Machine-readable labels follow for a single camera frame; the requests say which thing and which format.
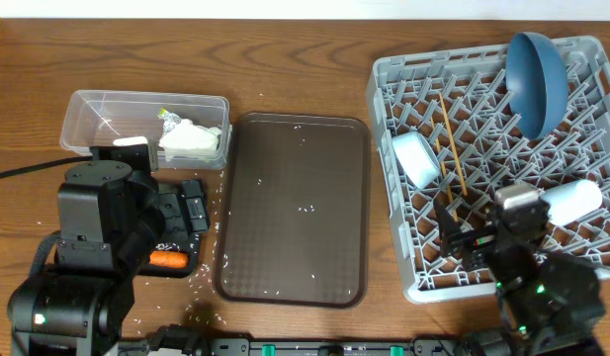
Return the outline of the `orange carrot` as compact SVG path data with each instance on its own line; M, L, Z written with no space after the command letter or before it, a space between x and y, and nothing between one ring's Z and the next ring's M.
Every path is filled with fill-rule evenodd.
M150 254L149 264L163 268L183 269L189 264L189 257L183 252L154 251Z

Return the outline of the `small light-blue rice bowl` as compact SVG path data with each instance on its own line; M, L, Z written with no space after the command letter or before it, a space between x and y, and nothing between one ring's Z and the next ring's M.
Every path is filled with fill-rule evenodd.
M422 133L411 131L395 136L392 148L405 175L418 190L440 175L437 157Z

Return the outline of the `white green wrapper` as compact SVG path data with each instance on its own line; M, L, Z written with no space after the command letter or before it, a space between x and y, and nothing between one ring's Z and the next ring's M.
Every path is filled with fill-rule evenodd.
M164 150L167 161L172 161L174 157L196 158L217 151L221 136L219 127L195 125L192 120L183 119L164 108L160 109L158 118L163 121L158 145Z

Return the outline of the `light blue cup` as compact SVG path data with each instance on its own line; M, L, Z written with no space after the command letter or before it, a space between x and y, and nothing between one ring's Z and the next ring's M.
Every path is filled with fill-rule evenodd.
M582 179L549 189L540 199L549 205L549 222L563 226L597 210L603 195L596 183Z

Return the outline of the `wooden chopstick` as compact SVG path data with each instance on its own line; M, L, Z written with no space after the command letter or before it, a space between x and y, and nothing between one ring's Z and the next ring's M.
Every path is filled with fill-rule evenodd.
M467 189L467 183L465 181L464 178L464 174L463 174L463 169L462 169L462 165L460 162L460 158L459 158L459 154L458 154L458 150L456 148L456 143L455 143L455 139L454 139L454 135L452 132L452 128L451 128L451 124L450 124L450 120L449 120L449 116L448 116L448 112L446 109L446 105L445 105L445 101L443 98L443 95L439 92L438 93L439 96L439 103L440 103L440 107L442 109L442 114L443 114L443 118L444 118L444 123L445 123L445 127L446 127L446 131L448 134L448 139L450 142L450 147L454 156L454 161L455 161L455 165L456 165L456 170L457 170L457 174L461 183L461 189L462 189L462 193L465 197L468 196L468 189Z
M431 123L432 129L433 129L433 133L437 134L436 138L435 138L436 151L437 151L437 153L440 154L441 145L440 145L440 140L438 138L439 134L436 132L436 125L435 125L434 119L432 117L430 117L430 123ZM440 167L441 167L441 173L443 175L443 178L445 178L447 176L447 170L446 170L446 166L445 166L444 162L440 162ZM448 197L449 203L454 202L452 190L451 190L451 187L449 184L447 185L447 197ZM459 217L458 217L456 210L453 211L453 218L454 218L455 222L459 221Z

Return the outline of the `large blue plate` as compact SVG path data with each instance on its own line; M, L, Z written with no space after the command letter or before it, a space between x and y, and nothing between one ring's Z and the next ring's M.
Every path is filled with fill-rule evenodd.
M518 130L530 140L551 133L563 120L568 99L566 65L556 45L538 33L516 34L509 43L506 88Z

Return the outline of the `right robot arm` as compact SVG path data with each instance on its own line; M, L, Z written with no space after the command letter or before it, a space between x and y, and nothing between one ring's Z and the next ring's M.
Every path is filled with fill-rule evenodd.
M463 231L440 204L434 206L443 255L460 255L465 270L486 268L495 280L503 326L472 332L457 355L600 355L594 327L605 315L600 284L588 262L548 252L542 262L550 206L541 199L489 209L483 228Z

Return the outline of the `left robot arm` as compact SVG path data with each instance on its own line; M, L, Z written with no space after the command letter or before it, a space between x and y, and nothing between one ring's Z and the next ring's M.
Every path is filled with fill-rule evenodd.
M12 294L15 355L103 355L121 339L138 275L183 278L210 227L201 180L164 184L148 143L93 146L58 190L60 229Z

